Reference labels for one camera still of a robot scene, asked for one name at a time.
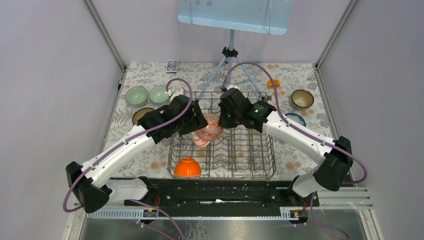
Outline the blue white zigzag bowl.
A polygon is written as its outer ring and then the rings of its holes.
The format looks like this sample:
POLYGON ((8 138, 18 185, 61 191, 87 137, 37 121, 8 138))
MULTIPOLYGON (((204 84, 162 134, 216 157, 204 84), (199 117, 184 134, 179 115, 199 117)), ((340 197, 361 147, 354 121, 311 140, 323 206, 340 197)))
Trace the blue white zigzag bowl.
POLYGON ((204 113, 203 117, 207 121, 207 126, 196 130, 194 133, 205 141, 217 140, 224 131, 220 126, 220 116, 215 113, 204 113))

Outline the pale green checkered bowl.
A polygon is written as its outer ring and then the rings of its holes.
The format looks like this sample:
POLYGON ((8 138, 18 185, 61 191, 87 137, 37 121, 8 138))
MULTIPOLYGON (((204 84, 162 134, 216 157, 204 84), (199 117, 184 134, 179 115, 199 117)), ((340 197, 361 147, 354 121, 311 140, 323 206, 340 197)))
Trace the pale green checkered bowl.
POLYGON ((165 85, 158 85, 153 87, 149 92, 149 100, 155 105, 166 104, 170 97, 167 94, 167 88, 165 85))

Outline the pink speckled bowl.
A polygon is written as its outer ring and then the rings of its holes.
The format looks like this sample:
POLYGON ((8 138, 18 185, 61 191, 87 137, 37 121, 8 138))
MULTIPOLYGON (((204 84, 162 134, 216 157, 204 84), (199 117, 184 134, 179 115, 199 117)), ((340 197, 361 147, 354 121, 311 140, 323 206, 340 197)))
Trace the pink speckled bowl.
POLYGON ((139 109, 139 110, 137 110, 134 114, 133 114, 133 116, 132 116, 132 119, 131 119, 131 121, 132 121, 132 124, 133 125, 137 125, 138 124, 138 121, 146 114, 146 113, 149 113, 149 112, 152 112, 152 111, 154 111, 155 109, 154 108, 151 108, 151 107, 144 107, 144 108, 141 108, 141 109, 139 109))

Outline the light green bowl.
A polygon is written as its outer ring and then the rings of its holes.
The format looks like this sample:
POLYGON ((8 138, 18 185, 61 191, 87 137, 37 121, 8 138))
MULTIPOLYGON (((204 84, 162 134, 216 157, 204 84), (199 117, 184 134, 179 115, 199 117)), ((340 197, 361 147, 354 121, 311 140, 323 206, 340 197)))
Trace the light green bowl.
POLYGON ((130 88, 124 96, 125 102, 133 107, 144 106, 148 102, 148 98, 149 92, 142 86, 130 88))

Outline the white blue floral bowl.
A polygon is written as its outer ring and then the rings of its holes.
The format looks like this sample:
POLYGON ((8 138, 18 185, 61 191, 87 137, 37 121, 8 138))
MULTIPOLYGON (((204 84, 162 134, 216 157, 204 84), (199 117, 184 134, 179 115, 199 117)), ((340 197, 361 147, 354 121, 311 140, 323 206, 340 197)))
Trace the white blue floral bowl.
POLYGON ((291 119, 292 121, 298 123, 299 125, 302 125, 304 127, 306 126, 306 121, 299 114, 290 112, 290 113, 286 113, 285 116, 291 119))

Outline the dark brown patterned bowl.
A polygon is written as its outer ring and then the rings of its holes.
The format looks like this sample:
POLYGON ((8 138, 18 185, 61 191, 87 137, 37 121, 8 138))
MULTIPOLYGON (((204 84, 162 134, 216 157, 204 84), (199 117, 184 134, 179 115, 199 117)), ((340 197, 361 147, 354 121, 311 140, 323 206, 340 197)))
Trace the dark brown patterned bowl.
POLYGON ((304 89, 295 90, 290 98, 294 106, 300 109, 310 108, 315 103, 314 96, 304 89))

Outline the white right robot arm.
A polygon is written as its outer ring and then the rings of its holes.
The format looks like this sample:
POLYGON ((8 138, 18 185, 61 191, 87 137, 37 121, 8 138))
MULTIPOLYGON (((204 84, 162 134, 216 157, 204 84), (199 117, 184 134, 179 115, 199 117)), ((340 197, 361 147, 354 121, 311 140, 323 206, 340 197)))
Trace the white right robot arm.
POLYGON ((242 125, 255 129, 283 140, 317 164, 313 170, 291 182, 286 193, 291 205, 301 205, 310 194, 322 189, 333 192, 340 189, 353 165, 348 139, 322 136, 287 118, 279 108, 263 100, 252 103, 236 87, 222 93, 219 106, 223 128, 242 125))

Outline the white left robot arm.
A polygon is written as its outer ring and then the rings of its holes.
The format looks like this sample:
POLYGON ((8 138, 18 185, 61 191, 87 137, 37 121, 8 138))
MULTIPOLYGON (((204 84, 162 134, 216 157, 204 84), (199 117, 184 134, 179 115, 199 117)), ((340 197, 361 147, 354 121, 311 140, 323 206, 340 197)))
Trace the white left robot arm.
POLYGON ((106 203, 138 200, 148 206, 155 200, 155 192, 141 180, 111 181, 115 172, 139 152, 155 146, 175 133, 190 134, 206 127, 198 100, 179 94, 168 105, 145 113, 119 141, 94 158, 79 164, 75 161, 66 168, 69 185, 67 197, 74 195, 86 213, 94 213, 106 203))

